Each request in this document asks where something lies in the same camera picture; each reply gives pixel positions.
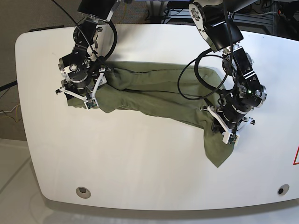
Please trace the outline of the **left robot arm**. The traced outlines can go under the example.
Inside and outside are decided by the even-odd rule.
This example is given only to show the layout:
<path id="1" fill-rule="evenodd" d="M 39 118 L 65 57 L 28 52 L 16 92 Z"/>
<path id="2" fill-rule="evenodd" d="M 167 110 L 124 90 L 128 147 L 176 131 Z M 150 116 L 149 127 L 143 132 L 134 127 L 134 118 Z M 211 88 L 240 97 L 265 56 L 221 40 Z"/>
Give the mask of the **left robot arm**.
<path id="1" fill-rule="evenodd" d="M 260 107 L 267 97 L 265 86 L 252 68 L 250 56 L 239 45 L 243 35 L 230 16 L 252 3 L 251 0 L 194 0 L 189 4 L 192 20 L 210 47 L 195 60 L 195 76 L 203 86 L 220 96 L 218 105 L 208 106 L 206 111 L 214 118 L 212 131 L 222 133 L 225 144 L 237 144 L 240 125 L 255 124 L 246 115 Z M 234 81 L 230 90 L 213 87 L 199 75 L 200 60 L 219 51 L 223 56 L 223 70 Z"/>

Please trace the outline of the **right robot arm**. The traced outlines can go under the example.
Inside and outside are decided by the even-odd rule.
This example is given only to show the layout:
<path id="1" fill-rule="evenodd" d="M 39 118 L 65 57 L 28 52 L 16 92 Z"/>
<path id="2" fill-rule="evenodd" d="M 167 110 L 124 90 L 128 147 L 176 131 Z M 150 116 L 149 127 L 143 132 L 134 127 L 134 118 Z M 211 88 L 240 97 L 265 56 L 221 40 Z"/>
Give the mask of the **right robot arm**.
<path id="1" fill-rule="evenodd" d="M 81 24 L 75 23 L 72 52 L 59 59 L 59 70 L 63 77 L 61 87 L 68 99 L 77 98 L 83 101 L 86 109 L 98 106 L 96 92 L 107 81 L 105 73 L 111 72 L 106 60 L 112 55 L 118 40 L 116 27 L 111 21 L 112 15 L 119 6 L 118 0 L 83 0 L 78 12 L 85 16 Z M 105 56 L 97 52 L 97 38 L 103 28 L 99 22 L 107 24 L 113 32 L 113 44 Z"/>

